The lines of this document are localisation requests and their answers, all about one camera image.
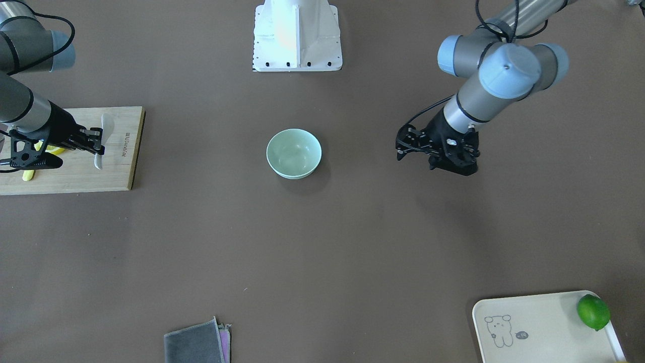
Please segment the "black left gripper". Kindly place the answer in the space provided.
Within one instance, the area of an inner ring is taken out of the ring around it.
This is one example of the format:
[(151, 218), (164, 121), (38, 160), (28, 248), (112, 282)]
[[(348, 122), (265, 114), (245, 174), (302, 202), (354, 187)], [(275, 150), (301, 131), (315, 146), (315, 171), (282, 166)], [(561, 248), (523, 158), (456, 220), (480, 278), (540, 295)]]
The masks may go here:
[(460, 175), (473, 175), (478, 170), (479, 133), (468, 127), (460, 133), (449, 126), (440, 111), (427, 126), (416, 129), (410, 122), (396, 135), (397, 161), (406, 155), (422, 152), (428, 155), (429, 168), (440, 168)]

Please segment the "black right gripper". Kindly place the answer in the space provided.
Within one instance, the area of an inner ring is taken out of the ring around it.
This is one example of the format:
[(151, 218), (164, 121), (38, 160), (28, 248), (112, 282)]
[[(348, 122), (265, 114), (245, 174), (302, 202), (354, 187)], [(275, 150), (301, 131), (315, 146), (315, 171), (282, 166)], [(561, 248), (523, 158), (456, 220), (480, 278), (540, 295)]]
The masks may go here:
[(91, 140), (91, 138), (101, 138), (103, 134), (103, 128), (91, 127), (87, 129), (77, 124), (71, 113), (51, 103), (50, 115), (47, 121), (44, 126), (32, 131), (30, 138), (35, 140), (47, 139), (49, 145), (70, 150), (78, 149), (103, 156), (105, 154), (104, 145), (100, 141)]

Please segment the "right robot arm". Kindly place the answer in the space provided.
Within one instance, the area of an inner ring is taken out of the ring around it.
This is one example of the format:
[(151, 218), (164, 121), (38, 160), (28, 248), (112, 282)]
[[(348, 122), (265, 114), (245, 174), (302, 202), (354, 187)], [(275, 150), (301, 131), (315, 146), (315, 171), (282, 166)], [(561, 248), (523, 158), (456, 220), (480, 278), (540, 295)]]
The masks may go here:
[(2, 126), (19, 139), (103, 155), (103, 130), (79, 124), (21, 76), (70, 69), (76, 27), (26, 1), (2, 1)]

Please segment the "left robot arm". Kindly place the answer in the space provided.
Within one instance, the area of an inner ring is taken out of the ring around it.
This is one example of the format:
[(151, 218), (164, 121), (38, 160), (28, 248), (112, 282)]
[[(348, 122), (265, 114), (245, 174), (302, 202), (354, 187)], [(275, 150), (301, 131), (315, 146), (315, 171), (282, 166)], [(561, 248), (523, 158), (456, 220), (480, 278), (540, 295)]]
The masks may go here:
[(566, 50), (553, 43), (523, 46), (569, 1), (515, 1), (493, 18), (475, 14), (479, 25), (469, 35), (447, 37), (437, 53), (445, 73), (465, 78), (453, 96), (438, 101), (438, 113), (426, 127), (406, 122), (397, 132), (397, 159), (419, 152), (429, 168), (460, 175), (477, 172), (479, 131), (507, 106), (546, 90), (569, 69)]

